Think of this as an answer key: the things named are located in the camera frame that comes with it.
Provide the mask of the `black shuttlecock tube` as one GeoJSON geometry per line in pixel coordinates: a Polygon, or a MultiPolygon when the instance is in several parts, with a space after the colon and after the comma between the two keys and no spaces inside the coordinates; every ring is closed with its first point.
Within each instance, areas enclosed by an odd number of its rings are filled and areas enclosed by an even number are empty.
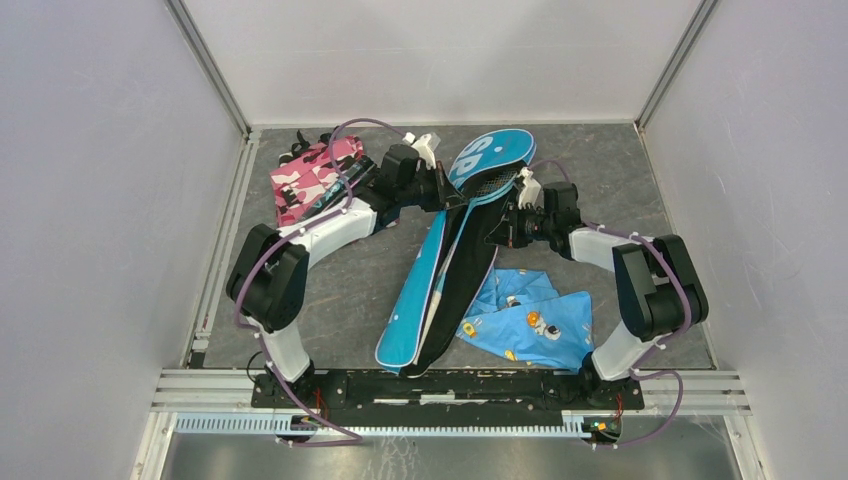
{"type": "Polygon", "coordinates": [[[336,180],[307,210],[307,213],[318,214],[334,205],[342,197],[346,196],[347,181],[350,187],[354,187],[364,176],[376,167],[376,164],[368,157],[362,157],[353,163],[348,169],[342,171],[342,178],[336,180]]]}

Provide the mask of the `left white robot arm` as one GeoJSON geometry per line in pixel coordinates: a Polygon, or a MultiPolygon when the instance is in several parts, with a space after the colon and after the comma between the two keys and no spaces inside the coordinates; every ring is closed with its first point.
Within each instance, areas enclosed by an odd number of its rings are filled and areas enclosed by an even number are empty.
{"type": "Polygon", "coordinates": [[[428,163],[411,147],[394,145],[381,165],[355,181],[351,198],[295,225],[274,229],[258,224],[249,231],[226,293],[235,303],[237,326],[259,340],[267,367],[278,378],[275,392],[281,400],[297,408],[314,394],[307,375],[314,364],[296,322],[309,270],[340,248],[385,229],[405,207],[439,212],[465,202],[440,161],[428,163]]]}

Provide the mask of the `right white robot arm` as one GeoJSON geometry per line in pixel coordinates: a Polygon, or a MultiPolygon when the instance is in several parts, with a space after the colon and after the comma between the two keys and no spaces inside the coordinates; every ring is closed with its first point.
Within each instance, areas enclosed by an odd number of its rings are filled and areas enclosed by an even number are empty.
{"type": "Polygon", "coordinates": [[[585,221],[577,201],[572,183],[517,180],[488,240],[513,249],[545,242],[565,260],[614,275],[619,324],[585,357],[577,382],[580,400],[602,408],[617,396],[616,381],[645,379],[643,363],[703,322],[709,303],[681,237],[645,237],[585,221]]]}

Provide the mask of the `blue sport racket bag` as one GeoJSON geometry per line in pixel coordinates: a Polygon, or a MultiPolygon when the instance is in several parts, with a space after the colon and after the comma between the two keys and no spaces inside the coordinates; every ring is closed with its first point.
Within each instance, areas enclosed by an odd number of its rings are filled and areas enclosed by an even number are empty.
{"type": "Polygon", "coordinates": [[[500,222],[514,185],[498,197],[475,199],[474,192],[494,173],[527,167],[535,152],[529,131],[505,128],[477,137],[457,155],[447,176],[464,205],[434,217],[378,341],[375,359],[383,369],[415,378],[447,351],[493,266],[498,248],[485,239],[500,222]],[[442,298],[424,334],[434,291],[442,298]]]}

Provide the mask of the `blue badminton racket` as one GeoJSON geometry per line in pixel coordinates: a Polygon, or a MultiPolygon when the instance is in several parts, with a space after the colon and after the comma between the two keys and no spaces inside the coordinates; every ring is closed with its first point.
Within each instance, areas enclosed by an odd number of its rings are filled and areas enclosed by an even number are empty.
{"type": "Polygon", "coordinates": [[[492,195],[498,197],[504,191],[509,191],[512,188],[519,173],[520,170],[515,168],[494,173],[475,190],[473,197],[475,199],[488,198],[492,195]]]}
{"type": "Polygon", "coordinates": [[[441,302],[441,298],[442,298],[442,293],[440,291],[434,291],[431,295],[430,302],[428,304],[428,308],[427,308],[427,311],[426,311],[424,328],[422,330],[422,332],[424,334],[426,334],[429,331],[429,329],[431,328],[431,325],[432,325],[432,322],[433,322],[434,317],[436,315],[438,306],[441,302]]]}

